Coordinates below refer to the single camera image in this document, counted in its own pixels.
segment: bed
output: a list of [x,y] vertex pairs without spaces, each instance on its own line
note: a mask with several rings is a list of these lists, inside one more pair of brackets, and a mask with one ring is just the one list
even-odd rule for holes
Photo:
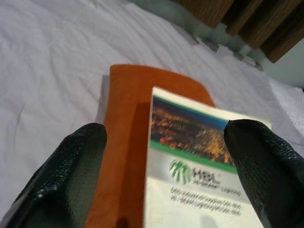
[[304,156],[301,89],[126,0],[3,0],[0,20],[0,217],[66,135],[102,122],[113,64],[187,75],[216,107],[270,120]]

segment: palm tree logo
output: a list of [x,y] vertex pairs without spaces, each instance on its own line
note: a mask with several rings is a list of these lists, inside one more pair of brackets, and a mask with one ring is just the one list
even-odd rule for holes
[[173,179],[175,179],[176,182],[181,182],[182,184],[189,183],[191,180],[191,169],[186,165],[185,163],[177,160],[173,160],[170,163],[170,172]]

